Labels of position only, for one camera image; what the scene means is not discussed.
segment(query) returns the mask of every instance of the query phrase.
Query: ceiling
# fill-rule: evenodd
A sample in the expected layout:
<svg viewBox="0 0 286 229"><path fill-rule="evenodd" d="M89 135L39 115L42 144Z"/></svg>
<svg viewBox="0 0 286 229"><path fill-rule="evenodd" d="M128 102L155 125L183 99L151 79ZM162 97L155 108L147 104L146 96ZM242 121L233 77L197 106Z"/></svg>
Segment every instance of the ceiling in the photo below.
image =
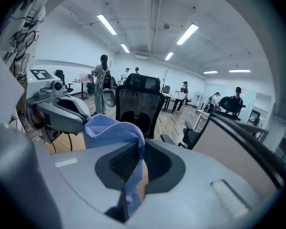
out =
<svg viewBox="0 0 286 229"><path fill-rule="evenodd" d="M229 69L250 69L242 78L272 82L263 48L246 21L224 0L65 0L60 6L112 50L145 52L151 60L183 67L205 77L235 77ZM98 20L103 14L118 35L111 35ZM177 41L191 25L199 29L185 41ZM218 74L205 75L216 70Z"/></svg>

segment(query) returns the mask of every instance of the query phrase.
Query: blue towel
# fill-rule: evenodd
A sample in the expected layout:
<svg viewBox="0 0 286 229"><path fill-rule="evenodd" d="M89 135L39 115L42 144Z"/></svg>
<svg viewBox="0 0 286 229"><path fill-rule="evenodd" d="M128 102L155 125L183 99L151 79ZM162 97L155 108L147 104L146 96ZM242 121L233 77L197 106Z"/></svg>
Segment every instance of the blue towel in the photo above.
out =
<svg viewBox="0 0 286 229"><path fill-rule="evenodd" d="M128 215L131 216L142 203L137 189L143 177L145 140L142 131L134 124L119 122L109 116L97 114L88 119L83 136L87 149L125 141L137 141L139 163L125 184L127 210Z"/></svg>

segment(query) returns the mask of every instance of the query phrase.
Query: chair headrest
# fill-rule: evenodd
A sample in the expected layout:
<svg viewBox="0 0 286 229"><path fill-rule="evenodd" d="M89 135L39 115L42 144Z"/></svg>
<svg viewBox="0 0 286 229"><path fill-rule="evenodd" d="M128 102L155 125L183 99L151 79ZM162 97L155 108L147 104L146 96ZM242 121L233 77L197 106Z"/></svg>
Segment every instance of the chair headrest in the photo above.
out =
<svg viewBox="0 0 286 229"><path fill-rule="evenodd" d="M232 113L238 112L240 109L239 103L231 97L223 97L219 101L219 106Z"/></svg>
<svg viewBox="0 0 286 229"><path fill-rule="evenodd" d="M62 70L56 70L55 74L63 74Z"/></svg>
<svg viewBox="0 0 286 229"><path fill-rule="evenodd" d="M156 93L160 91L159 79L147 75L132 73L127 77L125 85L136 89L152 90Z"/></svg>

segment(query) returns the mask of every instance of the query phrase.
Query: standing fan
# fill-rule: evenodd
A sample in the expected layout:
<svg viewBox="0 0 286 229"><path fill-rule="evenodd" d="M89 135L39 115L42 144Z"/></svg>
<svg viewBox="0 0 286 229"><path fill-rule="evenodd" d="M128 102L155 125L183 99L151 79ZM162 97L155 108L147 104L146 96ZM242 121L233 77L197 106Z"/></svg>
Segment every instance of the standing fan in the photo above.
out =
<svg viewBox="0 0 286 229"><path fill-rule="evenodd" d="M193 107L197 108L196 104L197 104L198 101L202 100L202 93L201 92L194 93L193 99L196 100L196 103L195 103L195 105Z"/></svg>

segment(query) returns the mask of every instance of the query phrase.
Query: wooden floor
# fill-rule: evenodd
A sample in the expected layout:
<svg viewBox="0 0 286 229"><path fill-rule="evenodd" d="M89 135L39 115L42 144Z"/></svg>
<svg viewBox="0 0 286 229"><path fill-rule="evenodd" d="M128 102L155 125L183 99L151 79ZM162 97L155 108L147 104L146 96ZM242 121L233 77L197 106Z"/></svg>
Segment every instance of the wooden floor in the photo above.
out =
<svg viewBox="0 0 286 229"><path fill-rule="evenodd" d="M84 102L89 107L90 113L94 113L95 111L95 104L94 104L94 96L89 97L88 99L84 100ZM170 102L169 108L173 108L174 101ZM115 118L115 108L107 108L106 115ZM195 124L196 120L198 118L198 114L195 113L195 109L191 105L184 105L181 108L181 111L179 113L171 113L171 111L167 110L166 112L161 111L158 120L155 126L154 130L154 139L161 141L160 134L168 134L171 139L178 144L182 138L183 138L183 129L185 128L185 121L188 120L191 122L192 125ZM27 135L32 140L41 140L39 138L39 131L34 130L29 126L28 121L26 120L25 116L20 116L20 120L23 123L23 127L25 128ZM61 140L55 140L54 145L56 147L57 153L63 153L63 152L70 152L70 143L68 139ZM50 153L53 153L53 147L52 145L47 145L49 148ZM73 147L74 150L80 150L82 148Z"/></svg>

